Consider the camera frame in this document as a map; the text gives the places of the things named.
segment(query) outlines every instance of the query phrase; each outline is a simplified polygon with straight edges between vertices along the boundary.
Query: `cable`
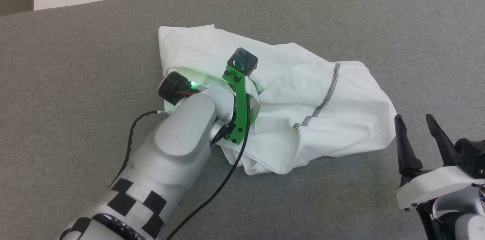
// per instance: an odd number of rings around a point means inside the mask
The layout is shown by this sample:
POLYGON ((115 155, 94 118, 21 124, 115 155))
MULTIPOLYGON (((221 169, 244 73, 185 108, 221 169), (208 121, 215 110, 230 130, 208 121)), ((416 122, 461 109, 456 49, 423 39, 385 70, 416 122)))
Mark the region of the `cable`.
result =
POLYGON ((118 176, 123 172, 123 169, 125 169, 126 165, 128 164, 128 159, 130 158, 130 152, 131 152, 131 143, 133 142, 132 137, 133 137, 133 129, 135 129, 135 125, 138 121, 140 121, 141 118, 144 116, 147 116, 149 114, 162 114, 163 111, 151 111, 151 112, 145 112, 144 114, 138 116, 136 120, 133 122, 130 128, 130 134, 128 135, 128 148, 126 149, 126 155, 125 155, 125 160, 123 161, 123 165, 121 166, 120 171, 118 174, 114 177, 113 181, 111 181, 109 187, 114 183, 114 181, 118 178, 118 176))
POLYGON ((176 94, 183 94, 183 95, 193 95, 194 93, 191 92, 175 92, 176 94))
POLYGON ((239 155, 238 155, 236 161, 234 162, 234 164, 232 165, 231 170, 229 171, 227 176, 225 176, 224 181, 220 184, 220 186, 213 193, 213 195, 211 195, 211 197, 209 197, 209 199, 206 200, 206 202, 201 204, 195 211, 193 211, 192 214, 189 214, 189 216, 187 216, 187 218, 184 221, 182 221, 182 223, 180 223, 177 226, 177 228, 175 228, 175 230, 170 235, 168 235, 166 240, 170 240, 175 235, 175 233, 177 233, 185 225, 185 223, 187 223, 192 217, 194 217, 201 209, 206 207, 207 204, 209 204, 216 197, 216 195, 222 190, 222 188, 225 186, 225 184, 227 183, 229 178, 232 176, 232 173, 234 172, 234 170, 238 166, 238 163, 241 160, 241 157, 243 156, 242 153, 244 152, 244 148, 246 148, 247 137, 248 137, 248 134, 249 134, 249 125, 251 124, 251 116, 250 116, 251 109, 250 109, 250 106, 249 106, 249 95, 248 94, 246 94, 246 105, 247 105, 246 133, 244 134, 244 141, 242 142, 243 145, 241 146, 241 150, 239 152, 239 155))

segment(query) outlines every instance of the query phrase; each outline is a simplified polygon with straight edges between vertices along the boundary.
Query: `green led light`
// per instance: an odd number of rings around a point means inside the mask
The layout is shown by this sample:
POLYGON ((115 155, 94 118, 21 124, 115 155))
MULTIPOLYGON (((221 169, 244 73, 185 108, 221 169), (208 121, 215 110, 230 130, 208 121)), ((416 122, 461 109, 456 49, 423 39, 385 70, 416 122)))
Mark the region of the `green led light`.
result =
POLYGON ((195 90, 197 88, 197 84, 194 81, 190 81, 190 89, 195 90))

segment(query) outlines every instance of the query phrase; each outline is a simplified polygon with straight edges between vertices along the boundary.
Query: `green bracket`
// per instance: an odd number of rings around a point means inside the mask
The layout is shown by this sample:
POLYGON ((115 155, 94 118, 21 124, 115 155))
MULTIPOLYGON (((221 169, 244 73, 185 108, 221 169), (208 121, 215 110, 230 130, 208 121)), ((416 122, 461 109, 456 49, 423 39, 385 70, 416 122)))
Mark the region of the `green bracket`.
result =
POLYGON ((247 102, 246 102, 246 88, 244 86, 244 74, 236 70, 235 68, 230 67, 229 65, 226 67, 226 71, 222 78, 231 85, 233 89, 236 90, 236 120, 234 121, 234 129, 228 135, 226 135, 226 139, 232 141, 235 144, 241 144, 244 140, 244 135, 246 133, 246 129, 250 128, 254 121, 256 120, 257 114, 253 114, 251 111, 251 118, 250 118, 250 125, 247 126, 247 102))

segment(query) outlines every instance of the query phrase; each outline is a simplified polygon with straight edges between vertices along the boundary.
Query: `crumpled white fabric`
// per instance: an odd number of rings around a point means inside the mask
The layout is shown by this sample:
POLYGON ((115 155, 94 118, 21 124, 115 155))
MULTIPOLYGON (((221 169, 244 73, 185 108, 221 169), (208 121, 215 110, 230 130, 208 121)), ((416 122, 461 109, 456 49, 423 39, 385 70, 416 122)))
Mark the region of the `crumpled white fabric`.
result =
MULTIPOLYGON (((239 163, 248 175, 285 174, 318 157, 383 149, 395 137, 393 104, 360 62, 329 62, 295 43, 269 45, 213 25, 162 26, 159 44, 164 76, 178 71, 228 90, 221 75, 235 50, 243 47, 258 57, 250 78, 260 86, 260 112, 239 163)), ((234 164, 241 146, 224 139, 218 145, 234 164)))

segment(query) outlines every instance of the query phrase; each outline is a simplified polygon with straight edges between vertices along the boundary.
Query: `gray table surface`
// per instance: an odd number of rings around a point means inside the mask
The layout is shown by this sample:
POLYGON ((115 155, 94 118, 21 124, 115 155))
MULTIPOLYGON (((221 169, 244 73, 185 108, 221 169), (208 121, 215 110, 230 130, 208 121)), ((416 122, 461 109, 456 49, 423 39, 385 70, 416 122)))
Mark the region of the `gray table surface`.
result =
MULTIPOLYGON (((132 121, 159 109, 159 26, 217 28, 358 60, 404 117, 426 168, 440 155, 426 127, 484 138, 485 0, 107 0, 0 18, 0 232, 52 239, 106 189, 132 121)), ((135 146, 159 121, 135 130, 135 146)), ((217 188, 220 150, 165 232, 217 188)), ((317 159, 279 176, 237 169, 174 239, 424 239, 398 209, 395 144, 317 159)))

